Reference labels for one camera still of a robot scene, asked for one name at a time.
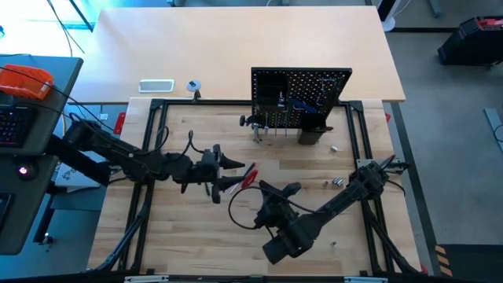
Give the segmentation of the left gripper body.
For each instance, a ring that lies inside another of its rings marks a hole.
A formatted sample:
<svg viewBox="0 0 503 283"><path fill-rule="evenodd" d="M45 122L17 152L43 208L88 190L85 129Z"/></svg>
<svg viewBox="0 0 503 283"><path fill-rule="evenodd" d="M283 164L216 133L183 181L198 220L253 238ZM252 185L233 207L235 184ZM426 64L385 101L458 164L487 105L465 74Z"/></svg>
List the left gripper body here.
<svg viewBox="0 0 503 283"><path fill-rule="evenodd" d="M221 203L219 187L216 182L220 179L220 156L222 150L219 144L213 149L205 149L201 160L196 162L192 168L191 180L197 184L204 184L206 193L214 204Z"/></svg>

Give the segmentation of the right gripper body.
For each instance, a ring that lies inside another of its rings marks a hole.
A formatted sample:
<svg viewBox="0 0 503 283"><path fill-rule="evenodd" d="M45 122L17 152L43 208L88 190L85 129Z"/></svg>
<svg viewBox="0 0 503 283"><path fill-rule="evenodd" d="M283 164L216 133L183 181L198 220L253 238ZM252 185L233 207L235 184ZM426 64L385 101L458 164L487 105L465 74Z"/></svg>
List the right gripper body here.
<svg viewBox="0 0 503 283"><path fill-rule="evenodd" d="M296 231L296 225L293 223L299 217L299 213L295 212L288 202L288 198L295 195L301 189L298 182L293 182L283 189L283 200L268 200L268 216L266 219L254 219L254 228L276 227L278 233L285 237L292 236Z"/></svg>

